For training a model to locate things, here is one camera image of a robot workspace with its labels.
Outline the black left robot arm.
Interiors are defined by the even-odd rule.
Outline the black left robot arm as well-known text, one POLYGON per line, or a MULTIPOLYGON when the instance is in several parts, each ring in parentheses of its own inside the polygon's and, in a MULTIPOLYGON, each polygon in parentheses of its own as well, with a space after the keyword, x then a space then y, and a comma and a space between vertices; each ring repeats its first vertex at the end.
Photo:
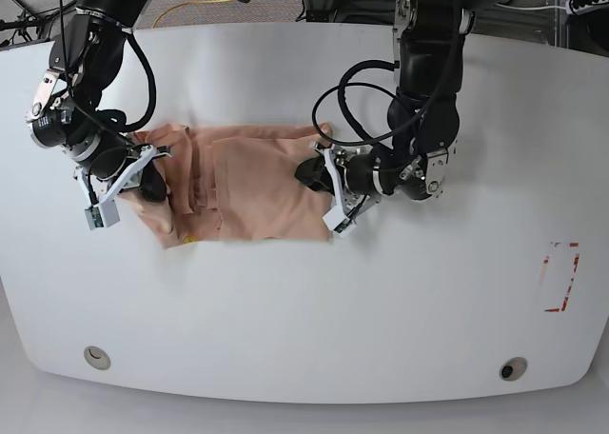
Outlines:
POLYGON ((296 179, 316 192, 354 195, 361 204, 397 191, 417 202, 441 194, 460 128, 462 50, 474 19, 464 0, 396 0, 393 61, 362 61, 329 89, 357 140, 326 135, 317 156, 298 165, 296 179), (359 86, 355 76, 369 69, 392 72, 396 80, 389 131, 380 136, 363 127, 346 101, 347 90, 359 86))

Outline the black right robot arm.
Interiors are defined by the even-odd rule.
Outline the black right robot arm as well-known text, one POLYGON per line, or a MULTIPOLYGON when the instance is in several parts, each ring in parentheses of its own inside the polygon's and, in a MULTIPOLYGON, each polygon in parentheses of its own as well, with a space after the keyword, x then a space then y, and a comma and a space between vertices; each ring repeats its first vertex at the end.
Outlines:
POLYGON ((49 67, 27 117, 30 135, 41 148, 62 148, 87 179, 115 182, 143 152, 129 136, 151 120, 157 87, 133 28, 150 1, 77 0, 75 15, 53 39, 49 67), (147 77, 147 108, 132 123, 121 110, 99 107, 126 47, 147 77))

